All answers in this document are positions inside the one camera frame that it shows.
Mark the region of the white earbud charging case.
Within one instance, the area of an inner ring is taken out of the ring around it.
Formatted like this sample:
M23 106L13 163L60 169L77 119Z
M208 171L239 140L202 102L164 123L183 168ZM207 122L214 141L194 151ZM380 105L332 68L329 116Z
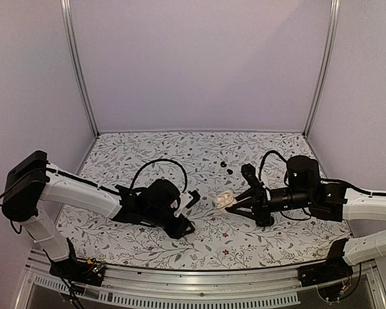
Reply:
M214 198L216 208L224 214L228 214L227 208L235 205L237 200L231 190L225 190Z

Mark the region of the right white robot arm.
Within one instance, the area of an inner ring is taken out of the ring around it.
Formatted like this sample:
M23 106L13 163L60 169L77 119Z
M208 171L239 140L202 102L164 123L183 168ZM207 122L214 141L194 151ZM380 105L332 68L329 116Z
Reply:
M321 178L318 162L307 156L293 156L285 161L286 185L268 188L261 171L244 164L241 173L249 189L235 197L236 203L225 209L253 220L259 227L273 225L274 212L307 208L310 215L323 221L386 221L386 192L361 189L343 180ZM320 267L326 281L334 280L345 268L363 261L386 256L386 229L360 238L332 243L327 261Z

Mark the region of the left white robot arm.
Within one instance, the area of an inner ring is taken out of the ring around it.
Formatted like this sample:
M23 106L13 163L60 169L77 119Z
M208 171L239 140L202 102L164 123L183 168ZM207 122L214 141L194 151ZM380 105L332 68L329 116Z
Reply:
M40 206L53 201L100 214L111 221L159 227L168 237L180 239L193 233L193 224L182 214L200 200L197 191L179 190L166 179L148 187L99 183L70 174L48 161L44 151L35 151L16 165L6 177L0 208L12 223L25 229L68 279L83 273L74 249Z

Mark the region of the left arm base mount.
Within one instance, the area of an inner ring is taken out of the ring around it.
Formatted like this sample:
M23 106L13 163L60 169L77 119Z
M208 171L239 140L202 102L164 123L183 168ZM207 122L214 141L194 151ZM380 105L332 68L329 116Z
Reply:
M68 257L62 261L51 263L50 274L61 279L74 281L92 286L101 286L106 272L106 264L91 258L86 261L77 259L74 246L69 238L66 239L69 248Z

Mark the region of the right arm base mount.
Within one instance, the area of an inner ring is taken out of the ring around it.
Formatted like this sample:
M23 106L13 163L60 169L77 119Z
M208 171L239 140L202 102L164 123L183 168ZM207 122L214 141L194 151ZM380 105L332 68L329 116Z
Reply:
M362 264L359 263L359 273L354 283L353 267L343 259L344 247L348 241L348 238L344 238L333 242L323 262L297 269L298 280L302 287L340 281L334 285L317 287L318 296L327 304L339 303L347 299L356 291L362 278Z

